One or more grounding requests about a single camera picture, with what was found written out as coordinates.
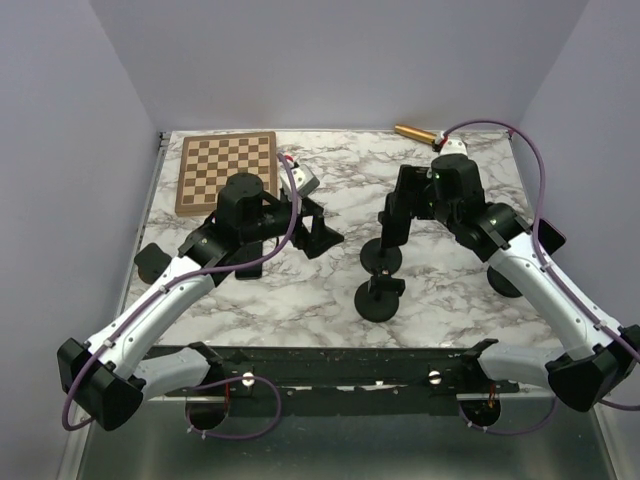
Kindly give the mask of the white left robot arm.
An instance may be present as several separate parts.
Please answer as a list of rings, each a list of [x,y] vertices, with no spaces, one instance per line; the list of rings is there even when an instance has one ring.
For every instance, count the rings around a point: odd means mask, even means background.
[[[156,395],[191,387],[209,395],[220,387],[220,368],[200,348],[185,347],[151,360],[145,356],[227,275],[267,261],[252,246],[280,238],[314,259],[343,242],[341,234],[326,226],[322,207],[309,198],[319,185],[309,169],[283,172],[280,180],[281,194],[273,197],[258,176],[231,176],[215,211],[188,235],[177,256],[166,258],[151,287],[133,305],[88,340],[70,338],[59,347],[67,404],[76,403],[90,420],[112,431]]]

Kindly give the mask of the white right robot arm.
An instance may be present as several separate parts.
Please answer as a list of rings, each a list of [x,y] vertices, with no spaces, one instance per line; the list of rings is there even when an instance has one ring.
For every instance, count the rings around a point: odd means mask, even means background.
[[[552,391],[569,408],[587,412],[639,361],[639,328],[605,313],[558,267],[551,255],[564,239],[546,223],[528,223],[511,206],[489,202],[477,164],[464,154],[436,157],[430,166],[402,165],[378,215],[381,236],[361,253],[372,275],[363,292],[396,306],[404,288],[394,278],[400,246],[411,222],[433,220],[488,266],[498,293],[523,297],[558,337],[558,350],[483,340],[460,367],[460,379],[480,392],[494,381],[531,384]]]

